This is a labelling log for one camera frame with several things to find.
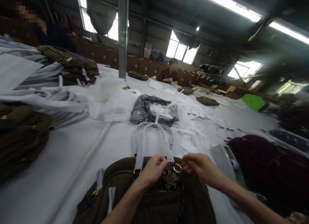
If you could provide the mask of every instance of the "floral shirt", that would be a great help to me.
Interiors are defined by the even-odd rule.
[[[168,78],[173,78],[173,81],[179,81],[177,71],[173,71],[170,74],[169,68],[162,70],[161,74],[158,77],[158,81],[163,81],[163,79],[168,79]]]

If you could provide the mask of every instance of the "person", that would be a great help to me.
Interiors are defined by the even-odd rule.
[[[17,12],[33,24],[33,31],[42,45],[53,45],[76,53],[76,47],[68,35],[53,23],[46,22],[29,0],[16,0]]]
[[[189,153],[183,156],[182,160],[184,173],[195,172],[203,183],[221,191],[233,199],[255,224],[308,223],[308,220],[306,220],[306,218],[308,218],[307,216],[292,213],[288,220],[272,211],[226,176],[207,155]],[[131,223],[143,195],[161,178],[161,176],[166,174],[168,170],[167,164],[167,160],[161,154],[150,158],[140,176],[135,180],[120,202],[101,224]]]
[[[162,81],[165,83],[171,83],[172,81],[175,84],[178,84],[178,60],[176,58],[171,58],[168,63],[168,68],[162,70],[161,74],[158,77],[158,81]]]

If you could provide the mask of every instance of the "black and white patterned bag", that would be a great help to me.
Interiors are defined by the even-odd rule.
[[[143,94],[139,96],[134,104],[133,111],[131,113],[130,122],[134,124],[140,124],[142,122],[153,122],[156,120],[156,112],[150,110],[151,104],[160,104],[162,106],[167,106],[171,101],[165,101],[161,98],[155,96],[149,96]],[[168,107],[170,109],[170,115],[172,118],[168,118],[164,115],[160,115],[158,119],[159,124],[171,127],[174,122],[179,121],[178,117],[178,106],[171,105]]]

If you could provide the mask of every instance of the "dark red bag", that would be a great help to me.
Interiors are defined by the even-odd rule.
[[[228,142],[250,189],[268,200],[309,204],[309,159],[256,135]]]

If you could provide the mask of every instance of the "hand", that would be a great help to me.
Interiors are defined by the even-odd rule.
[[[202,153],[189,153],[183,156],[183,170],[187,173],[196,172],[200,180],[221,190],[230,179],[212,162],[212,160]]]
[[[139,180],[140,183],[145,184],[147,187],[151,187],[161,178],[161,176],[166,174],[167,170],[167,160],[164,156],[158,154],[149,159],[137,180]]]
[[[172,82],[173,78],[163,79],[163,81]]]

